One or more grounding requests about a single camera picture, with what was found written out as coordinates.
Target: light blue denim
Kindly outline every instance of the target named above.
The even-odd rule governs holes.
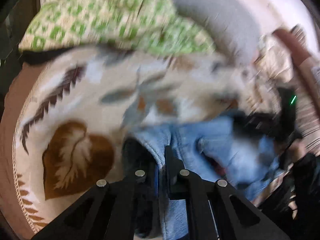
[[[164,147],[171,145],[186,169],[202,179],[221,177],[204,156],[216,159],[226,168],[228,181],[253,200],[280,173],[273,140],[266,136],[249,137],[235,128],[233,118],[218,117],[210,122],[165,124],[132,130],[135,138],[154,157],[159,167],[159,212],[164,240],[179,239],[188,233],[184,200],[169,200],[166,191]]]

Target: green and white fabric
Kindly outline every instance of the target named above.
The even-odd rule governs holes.
[[[215,49],[206,31],[178,15],[172,0],[46,0],[19,48],[44,51],[98,42],[163,56]]]

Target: brown strap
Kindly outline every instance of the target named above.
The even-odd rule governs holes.
[[[311,96],[318,118],[320,118],[320,94],[316,79],[311,72],[311,67],[313,66],[301,66],[306,59],[311,57],[311,54],[301,46],[292,33],[284,29],[277,29],[273,34],[291,51],[293,66]]]

